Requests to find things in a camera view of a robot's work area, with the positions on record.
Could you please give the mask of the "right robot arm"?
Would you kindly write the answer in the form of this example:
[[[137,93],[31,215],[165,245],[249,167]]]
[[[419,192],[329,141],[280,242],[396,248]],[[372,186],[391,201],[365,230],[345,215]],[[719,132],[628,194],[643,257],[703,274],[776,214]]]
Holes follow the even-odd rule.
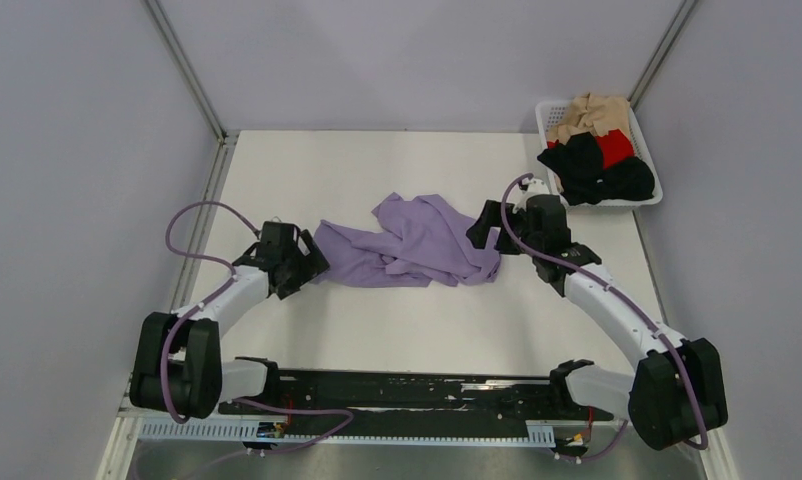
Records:
[[[691,442],[728,422],[721,357],[652,319],[619,288],[601,257],[573,241],[563,205],[532,194],[523,206],[485,202],[466,232],[476,249],[528,255],[538,277],[591,318],[624,354],[628,374],[590,360],[552,370],[548,403],[561,417],[594,407],[628,421],[654,450]]]

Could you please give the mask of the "purple t shirt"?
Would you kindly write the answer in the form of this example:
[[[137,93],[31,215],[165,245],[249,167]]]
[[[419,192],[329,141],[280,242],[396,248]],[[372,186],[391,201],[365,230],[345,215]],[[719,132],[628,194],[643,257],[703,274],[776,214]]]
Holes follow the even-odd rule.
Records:
[[[372,215],[379,231],[321,221],[314,241],[329,263],[316,281],[354,288],[477,286],[496,280],[501,255],[490,232],[478,249],[467,238],[475,220],[438,194],[406,200],[392,193]]]

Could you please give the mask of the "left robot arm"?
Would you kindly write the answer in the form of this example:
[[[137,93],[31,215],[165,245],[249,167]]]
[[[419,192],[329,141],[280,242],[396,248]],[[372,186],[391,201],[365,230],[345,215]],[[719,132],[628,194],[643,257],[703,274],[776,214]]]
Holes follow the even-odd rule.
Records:
[[[227,268],[204,299],[145,318],[129,382],[133,406],[185,423],[239,398],[260,413],[281,405],[277,364],[248,356],[226,360],[221,339],[254,307],[297,293],[328,271],[329,263],[310,231],[267,221],[258,240]]]

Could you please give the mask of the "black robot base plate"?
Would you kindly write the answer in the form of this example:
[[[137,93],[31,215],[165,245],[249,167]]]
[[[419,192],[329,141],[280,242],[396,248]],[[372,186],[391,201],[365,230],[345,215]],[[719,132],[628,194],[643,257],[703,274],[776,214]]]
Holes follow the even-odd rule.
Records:
[[[603,410],[569,403],[543,376],[425,374],[283,369],[256,402],[294,408],[288,433],[318,435],[353,413],[345,436],[495,439],[520,438],[529,420],[583,426],[610,421]]]

